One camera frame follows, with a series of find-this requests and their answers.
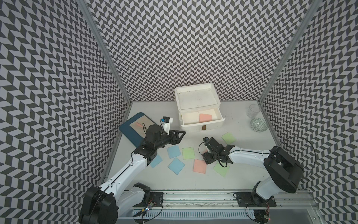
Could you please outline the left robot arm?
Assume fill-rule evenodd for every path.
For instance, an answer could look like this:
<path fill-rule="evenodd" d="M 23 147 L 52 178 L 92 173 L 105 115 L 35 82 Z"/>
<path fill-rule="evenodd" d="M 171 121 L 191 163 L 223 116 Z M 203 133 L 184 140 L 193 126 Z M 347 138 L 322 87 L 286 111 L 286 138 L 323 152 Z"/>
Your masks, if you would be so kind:
<path fill-rule="evenodd" d="M 145 138 L 131 153 L 129 162 L 108 181 L 87 190 L 78 222 L 114 224 L 134 205 L 147 203 L 145 195 L 150 191 L 147 186 L 137 184 L 129 192 L 125 192 L 126 188 L 154 160 L 158 149 L 168 144 L 178 145 L 185 134 L 185 131 L 164 129 L 156 124 L 149 126 Z"/>

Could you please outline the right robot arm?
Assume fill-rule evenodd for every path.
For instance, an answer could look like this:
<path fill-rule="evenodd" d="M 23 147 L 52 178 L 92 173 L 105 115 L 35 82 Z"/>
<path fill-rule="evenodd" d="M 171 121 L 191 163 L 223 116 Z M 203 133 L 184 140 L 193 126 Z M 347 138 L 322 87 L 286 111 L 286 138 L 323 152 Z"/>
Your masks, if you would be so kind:
<path fill-rule="evenodd" d="M 234 145 L 224 147 L 213 137 L 203 138 L 203 144 L 208 150 L 202 154 L 206 164 L 216 161 L 221 167 L 226 168 L 228 164 L 242 163 L 268 172 L 269 177 L 258 181 L 251 192 L 235 193 L 239 207 L 264 207 L 281 191 L 294 194 L 304 175 L 304 167 L 279 146 L 259 151 Z"/>

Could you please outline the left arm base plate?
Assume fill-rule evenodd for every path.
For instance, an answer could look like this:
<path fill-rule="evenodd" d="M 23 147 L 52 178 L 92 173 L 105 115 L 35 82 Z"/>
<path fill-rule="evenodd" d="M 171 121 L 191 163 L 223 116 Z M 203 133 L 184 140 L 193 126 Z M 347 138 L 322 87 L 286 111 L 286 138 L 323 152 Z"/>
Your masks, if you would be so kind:
<path fill-rule="evenodd" d="M 164 199 L 164 192 L 146 192 L 144 194 L 144 198 L 141 202 L 137 204 L 133 204 L 131 206 L 134 208 L 144 208 L 147 206 L 152 207 L 162 207 L 163 206 L 163 199 Z"/>

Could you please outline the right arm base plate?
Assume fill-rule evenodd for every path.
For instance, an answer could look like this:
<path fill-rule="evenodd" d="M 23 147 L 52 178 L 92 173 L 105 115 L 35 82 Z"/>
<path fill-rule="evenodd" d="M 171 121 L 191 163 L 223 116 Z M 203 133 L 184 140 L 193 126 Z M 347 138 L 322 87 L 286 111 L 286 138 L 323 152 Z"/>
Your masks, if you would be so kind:
<path fill-rule="evenodd" d="M 263 199 L 258 196 L 256 193 L 252 194 L 251 192 L 235 192 L 233 194 L 234 198 L 237 200 L 239 207 L 254 207 L 254 208 L 275 208 L 277 207 L 274 197 L 269 199 Z"/>

